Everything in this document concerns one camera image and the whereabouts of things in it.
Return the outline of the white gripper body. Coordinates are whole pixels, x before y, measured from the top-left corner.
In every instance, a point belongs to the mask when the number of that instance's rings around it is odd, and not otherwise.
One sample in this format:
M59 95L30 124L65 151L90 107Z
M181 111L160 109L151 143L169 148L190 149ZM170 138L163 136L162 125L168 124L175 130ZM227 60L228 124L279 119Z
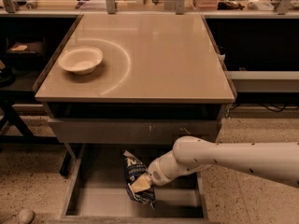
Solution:
M171 179L163 173L160 163L157 160L149 165L148 174L156 186L163 186L171 182Z

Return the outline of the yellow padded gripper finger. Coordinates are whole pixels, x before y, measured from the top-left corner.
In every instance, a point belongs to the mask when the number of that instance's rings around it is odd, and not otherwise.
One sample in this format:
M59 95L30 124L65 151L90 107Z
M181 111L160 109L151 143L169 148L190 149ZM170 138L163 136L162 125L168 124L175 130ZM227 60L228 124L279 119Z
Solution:
M150 189L152 185L152 180L147 174L141 175L132 185L130 189L133 193L138 193Z

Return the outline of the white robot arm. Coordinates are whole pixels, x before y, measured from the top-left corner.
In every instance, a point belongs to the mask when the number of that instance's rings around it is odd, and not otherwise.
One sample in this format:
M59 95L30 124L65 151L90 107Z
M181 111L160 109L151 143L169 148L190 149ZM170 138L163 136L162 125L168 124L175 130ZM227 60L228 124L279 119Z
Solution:
M180 137L171 151L154 160L146 172L129 185L133 193L163 186L174 179L217 164L292 187L299 183L298 143L211 143Z

